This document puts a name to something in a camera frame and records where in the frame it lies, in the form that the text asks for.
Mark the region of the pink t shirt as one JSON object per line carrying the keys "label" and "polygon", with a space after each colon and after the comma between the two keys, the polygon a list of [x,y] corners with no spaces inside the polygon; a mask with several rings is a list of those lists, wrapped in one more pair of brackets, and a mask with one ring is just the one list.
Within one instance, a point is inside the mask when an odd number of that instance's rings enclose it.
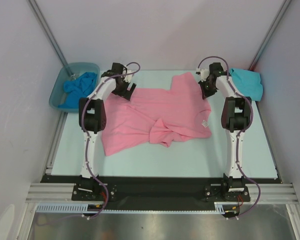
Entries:
{"label": "pink t shirt", "polygon": [[175,75],[169,90],[137,88],[130,100],[111,94],[105,113],[101,139],[106,156],[144,143],[168,148],[172,142],[212,136],[211,106],[190,72]]}

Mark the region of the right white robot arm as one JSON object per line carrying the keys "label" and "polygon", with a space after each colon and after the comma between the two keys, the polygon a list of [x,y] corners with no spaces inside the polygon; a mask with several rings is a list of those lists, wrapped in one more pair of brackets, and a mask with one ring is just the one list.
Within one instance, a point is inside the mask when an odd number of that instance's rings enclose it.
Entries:
{"label": "right white robot arm", "polygon": [[236,87],[228,70],[221,63],[214,62],[208,69],[197,67],[196,74],[202,98],[205,100],[217,92],[224,97],[221,126],[227,137],[227,167],[220,187],[221,196],[232,201],[245,191],[243,173],[243,140],[245,131],[251,126],[253,109],[251,99],[245,97]]}

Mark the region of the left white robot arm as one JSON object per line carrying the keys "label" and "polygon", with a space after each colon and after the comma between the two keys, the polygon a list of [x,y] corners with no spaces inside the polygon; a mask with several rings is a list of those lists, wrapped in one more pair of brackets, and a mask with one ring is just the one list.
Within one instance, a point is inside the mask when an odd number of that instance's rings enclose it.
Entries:
{"label": "left white robot arm", "polygon": [[132,78],[140,70],[141,66],[137,62],[126,65],[114,62],[111,69],[101,75],[100,82],[92,93],[79,100],[78,121],[83,131],[84,153],[77,186],[90,200],[107,192],[105,185],[98,179],[98,171],[94,170],[97,165],[96,148],[101,143],[102,131],[107,124],[106,100],[114,94],[129,101],[137,86],[131,83]]}

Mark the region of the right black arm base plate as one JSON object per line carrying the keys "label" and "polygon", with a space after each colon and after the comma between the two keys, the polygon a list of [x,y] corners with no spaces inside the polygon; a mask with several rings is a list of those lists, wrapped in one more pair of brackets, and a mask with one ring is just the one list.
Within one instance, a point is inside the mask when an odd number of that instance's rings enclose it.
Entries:
{"label": "right black arm base plate", "polygon": [[206,185],[203,190],[203,199],[206,202],[250,202],[251,197],[248,188],[243,191],[227,191],[220,184]]}

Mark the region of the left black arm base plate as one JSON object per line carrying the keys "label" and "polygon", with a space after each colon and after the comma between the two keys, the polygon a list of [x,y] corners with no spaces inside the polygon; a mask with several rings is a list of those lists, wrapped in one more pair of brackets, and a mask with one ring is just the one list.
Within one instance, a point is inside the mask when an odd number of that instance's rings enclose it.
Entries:
{"label": "left black arm base plate", "polygon": [[107,198],[106,190],[99,183],[96,185],[75,184],[72,191],[72,201],[104,201]]}

